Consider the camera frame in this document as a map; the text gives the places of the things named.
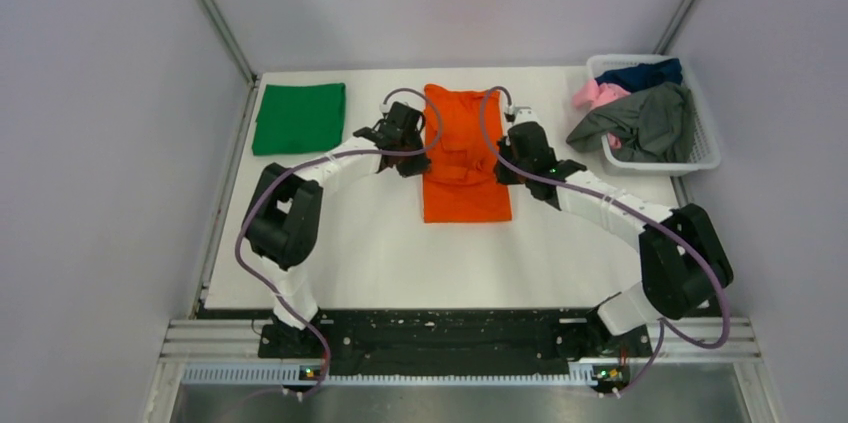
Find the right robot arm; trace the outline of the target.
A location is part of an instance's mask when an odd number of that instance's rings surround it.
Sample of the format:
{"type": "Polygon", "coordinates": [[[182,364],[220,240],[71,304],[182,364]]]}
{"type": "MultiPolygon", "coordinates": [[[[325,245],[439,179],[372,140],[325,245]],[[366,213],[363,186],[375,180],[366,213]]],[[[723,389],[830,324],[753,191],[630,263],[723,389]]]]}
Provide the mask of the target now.
{"type": "Polygon", "coordinates": [[[700,348],[726,343],[731,322],[725,290],[734,274],[702,207],[650,203],[581,163],[558,159],[536,121],[512,125],[489,149],[499,183],[521,185],[534,199],[586,219],[637,252],[639,281],[589,313],[586,340],[594,352],[614,354],[626,343],[627,332],[653,322],[700,348]],[[717,301],[721,316],[715,340],[699,340],[676,327],[676,321],[710,299],[717,301]]]}

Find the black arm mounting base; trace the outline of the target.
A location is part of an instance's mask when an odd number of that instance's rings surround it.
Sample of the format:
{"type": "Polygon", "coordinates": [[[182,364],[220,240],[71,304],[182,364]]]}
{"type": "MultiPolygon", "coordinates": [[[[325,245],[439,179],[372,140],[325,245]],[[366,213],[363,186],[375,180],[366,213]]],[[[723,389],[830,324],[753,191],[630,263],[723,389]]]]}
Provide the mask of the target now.
{"type": "Polygon", "coordinates": [[[646,326],[601,341],[588,309],[322,310],[315,329],[262,329],[265,359],[329,357],[332,376],[563,375],[585,358],[649,356],[646,326]]]}

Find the orange t-shirt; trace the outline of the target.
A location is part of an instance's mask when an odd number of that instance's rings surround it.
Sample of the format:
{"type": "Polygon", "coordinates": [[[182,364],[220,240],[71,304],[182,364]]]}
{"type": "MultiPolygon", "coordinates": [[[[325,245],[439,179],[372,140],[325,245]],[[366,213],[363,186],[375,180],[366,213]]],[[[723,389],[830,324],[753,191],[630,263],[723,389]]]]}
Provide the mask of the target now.
{"type": "Polygon", "coordinates": [[[500,223],[512,219],[509,190],[497,182],[494,151],[504,135],[494,91],[424,87],[435,105],[426,108],[425,143],[430,168],[423,176],[423,221],[500,223]]]}

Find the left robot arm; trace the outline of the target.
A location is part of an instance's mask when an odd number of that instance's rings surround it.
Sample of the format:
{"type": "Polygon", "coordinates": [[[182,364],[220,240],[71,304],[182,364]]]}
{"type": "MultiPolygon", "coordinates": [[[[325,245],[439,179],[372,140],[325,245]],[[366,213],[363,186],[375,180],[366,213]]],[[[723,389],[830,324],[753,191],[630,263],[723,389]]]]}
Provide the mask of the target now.
{"type": "Polygon", "coordinates": [[[262,170],[233,253],[271,294],[283,344],[295,355],[314,353],[321,340],[304,264],[317,243],[325,198],[386,169],[402,177],[424,174],[430,167],[422,136],[428,121],[423,111],[395,102],[375,125],[356,130],[322,156],[262,170]]]}

